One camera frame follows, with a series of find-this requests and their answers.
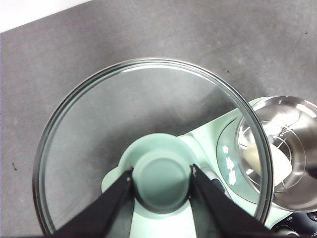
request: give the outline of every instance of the stainless steel bowl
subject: stainless steel bowl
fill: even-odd
[[[294,212],[317,210],[317,106],[290,96],[265,98],[253,106],[270,143],[292,164],[292,173],[274,189],[273,203]],[[249,126],[238,126],[238,161],[242,174],[259,189],[260,176],[244,160],[246,146],[254,143]]]

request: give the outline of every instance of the gray surface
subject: gray surface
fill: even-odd
[[[96,0],[2,33],[1,234],[41,233],[31,190],[36,147],[83,79],[118,61],[162,56],[213,71],[248,100],[284,94],[317,103],[316,22],[314,0]]]

